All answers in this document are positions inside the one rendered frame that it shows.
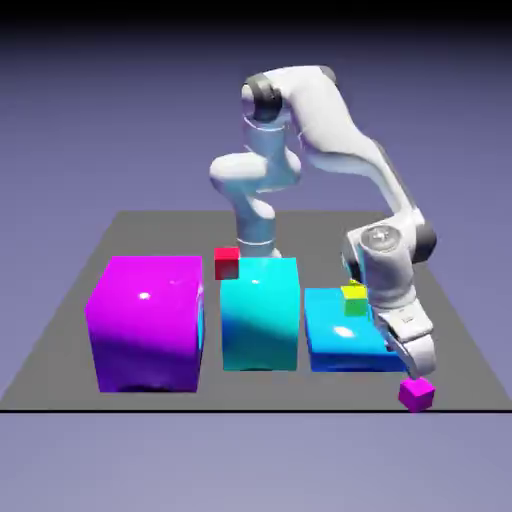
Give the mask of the small yellow-green cube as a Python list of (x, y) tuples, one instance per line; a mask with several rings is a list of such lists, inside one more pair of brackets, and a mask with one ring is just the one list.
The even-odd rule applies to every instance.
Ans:
[(341, 296), (345, 316), (363, 317), (368, 314), (368, 295), (364, 285), (344, 285), (341, 287)]

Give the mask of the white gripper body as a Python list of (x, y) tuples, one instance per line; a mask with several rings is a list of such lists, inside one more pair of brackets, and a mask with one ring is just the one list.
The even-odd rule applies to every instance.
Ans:
[(376, 310), (376, 326), (412, 379), (425, 377), (435, 370), (433, 323), (420, 303)]

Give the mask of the small red cube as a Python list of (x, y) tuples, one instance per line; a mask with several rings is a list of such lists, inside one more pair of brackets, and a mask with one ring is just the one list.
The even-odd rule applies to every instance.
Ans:
[(214, 274), (216, 280), (237, 279), (239, 276), (240, 250), (238, 247), (214, 249)]

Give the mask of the large magenta box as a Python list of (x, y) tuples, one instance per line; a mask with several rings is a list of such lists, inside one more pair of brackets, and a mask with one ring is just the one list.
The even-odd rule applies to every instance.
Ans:
[(100, 391), (197, 391), (204, 341), (200, 256), (113, 256), (84, 314)]

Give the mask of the large cyan box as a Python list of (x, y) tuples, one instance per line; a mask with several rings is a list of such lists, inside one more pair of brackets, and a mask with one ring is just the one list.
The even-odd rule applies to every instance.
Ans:
[(226, 371), (297, 369), (301, 287), (294, 258), (242, 258), (220, 285)]

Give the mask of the small magenta cube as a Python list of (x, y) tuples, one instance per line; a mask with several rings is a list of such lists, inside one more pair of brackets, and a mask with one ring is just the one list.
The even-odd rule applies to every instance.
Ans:
[(398, 400), (409, 412), (422, 412), (432, 406), (435, 391), (435, 386), (426, 378), (407, 378), (400, 383)]

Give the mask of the large blue box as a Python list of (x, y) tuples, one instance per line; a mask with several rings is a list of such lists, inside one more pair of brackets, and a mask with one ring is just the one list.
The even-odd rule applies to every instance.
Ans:
[(304, 291), (305, 334), (310, 366), (315, 372), (403, 372), (399, 356), (368, 314), (347, 317), (340, 288), (307, 288)]

